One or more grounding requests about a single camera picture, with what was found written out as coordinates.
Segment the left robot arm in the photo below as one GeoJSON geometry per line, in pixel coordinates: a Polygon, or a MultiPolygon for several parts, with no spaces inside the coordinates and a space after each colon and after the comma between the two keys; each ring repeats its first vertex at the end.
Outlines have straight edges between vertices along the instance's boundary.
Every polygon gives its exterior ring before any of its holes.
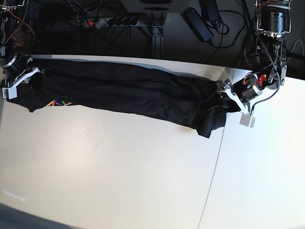
{"type": "Polygon", "coordinates": [[[264,89],[278,92],[285,83],[287,58],[285,35],[291,32],[289,0],[257,0],[254,15],[242,45],[241,59],[250,67],[241,80],[217,81],[217,91],[211,98],[213,107],[254,112],[250,101],[262,95],[264,89]]]}

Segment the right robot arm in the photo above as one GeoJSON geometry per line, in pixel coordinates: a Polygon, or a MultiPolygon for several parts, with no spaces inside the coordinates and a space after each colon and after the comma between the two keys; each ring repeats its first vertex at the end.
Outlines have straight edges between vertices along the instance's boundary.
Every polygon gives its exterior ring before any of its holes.
{"type": "Polygon", "coordinates": [[[0,68],[3,80],[0,87],[12,88],[18,83],[29,83],[36,73],[45,70],[32,66],[33,58],[26,55],[26,48],[19,44],[15,34],[25,26],[34,34],[26,22],[30,9],[29,0],[2,0],[0,2],[0,68]]]}

